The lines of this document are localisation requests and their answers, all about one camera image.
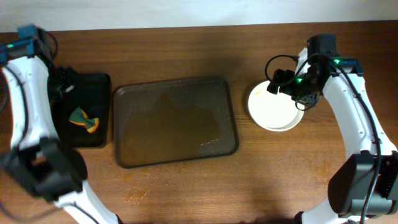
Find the green and yellow sponge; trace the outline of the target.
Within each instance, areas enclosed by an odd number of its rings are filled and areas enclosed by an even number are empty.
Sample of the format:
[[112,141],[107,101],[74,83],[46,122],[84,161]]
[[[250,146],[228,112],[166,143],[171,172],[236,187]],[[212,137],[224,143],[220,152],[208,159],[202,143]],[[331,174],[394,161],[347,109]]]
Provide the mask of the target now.
[[99,118],[89,118],[80,107],[71,113],[68,120],[77,126],[83,126],[90,134],[94,133],[100,124]]

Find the white plate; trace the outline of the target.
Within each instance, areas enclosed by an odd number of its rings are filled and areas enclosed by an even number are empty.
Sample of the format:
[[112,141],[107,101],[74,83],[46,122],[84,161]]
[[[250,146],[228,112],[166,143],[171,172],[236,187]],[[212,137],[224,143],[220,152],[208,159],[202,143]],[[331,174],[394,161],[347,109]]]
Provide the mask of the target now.
[[296,108],[295,102],[287,95],[279,93],[274,95],[267,91],[270,81],[264,81],[256,85],[250,92],[247,100],[248,113],[251,118],[265,117],[294,117],[304,115],[304,106]]

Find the pale blue-white plate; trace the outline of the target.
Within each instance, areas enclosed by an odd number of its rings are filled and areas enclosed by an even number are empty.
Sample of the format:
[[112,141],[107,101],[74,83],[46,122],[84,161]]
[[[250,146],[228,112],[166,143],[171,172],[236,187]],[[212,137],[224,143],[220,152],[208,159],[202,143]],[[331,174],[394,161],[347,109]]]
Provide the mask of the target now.
[[302,118],[303,116],[298,114],[294,117],[265,118],[260,116],[252,119],[263,129],[273,132],[283,132],[294,128],[301,122]]

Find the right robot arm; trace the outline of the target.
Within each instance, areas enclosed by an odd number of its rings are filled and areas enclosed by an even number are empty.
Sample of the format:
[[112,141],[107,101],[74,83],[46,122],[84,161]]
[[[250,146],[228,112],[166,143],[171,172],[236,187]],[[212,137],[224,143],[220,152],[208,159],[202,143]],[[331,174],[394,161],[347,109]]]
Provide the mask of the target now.
[[267,91],[290,96],[312,109],[321,98],[331,106],[343,137],[346,162],[328,183],[328,196],[298,212],[294,223],[364,223],[397,213],[397,148],[389,140],[368,98],[359,61],[342,57],[333,34],[307,40],[295,71],[277,69]]

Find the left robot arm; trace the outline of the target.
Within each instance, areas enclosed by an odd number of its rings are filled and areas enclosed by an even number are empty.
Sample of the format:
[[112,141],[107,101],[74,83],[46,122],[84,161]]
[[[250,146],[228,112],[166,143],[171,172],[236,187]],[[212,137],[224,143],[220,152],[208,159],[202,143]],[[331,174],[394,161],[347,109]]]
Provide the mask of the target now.
[[18,40],[1,46],[1,72],[13,120],[5,170],[29,194],[53,202],[78,223],[120,223],[91,189],[81,154],[61,143],[53,124],[48,32],[29,25],[19,28],[18,35]]

